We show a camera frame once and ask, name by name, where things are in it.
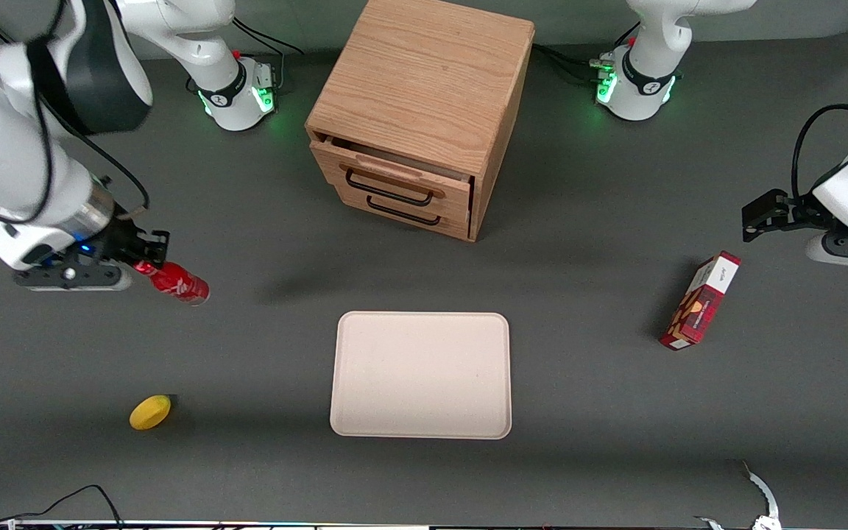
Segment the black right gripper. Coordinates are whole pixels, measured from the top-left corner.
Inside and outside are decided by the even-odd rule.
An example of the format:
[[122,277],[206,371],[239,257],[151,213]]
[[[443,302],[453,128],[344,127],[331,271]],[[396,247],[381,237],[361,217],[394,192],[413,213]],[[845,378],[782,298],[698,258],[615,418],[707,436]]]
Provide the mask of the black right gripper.
[[145,233],[132,220],[110,220],[92,239],[92,255],[99,261],[120,261],[143,275],[142,262],[162,269],[167,261],[169,231]]

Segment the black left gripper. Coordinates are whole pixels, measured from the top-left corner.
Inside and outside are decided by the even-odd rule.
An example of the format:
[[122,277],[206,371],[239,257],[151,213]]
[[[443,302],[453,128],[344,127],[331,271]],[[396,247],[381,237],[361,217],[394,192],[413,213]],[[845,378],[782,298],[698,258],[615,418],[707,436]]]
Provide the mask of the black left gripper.
[[837,219],[813,192],[788,196],[787,191],[770,190],[741,208],[741,239],[745,244],[773,231],[827,231],[836,227]]

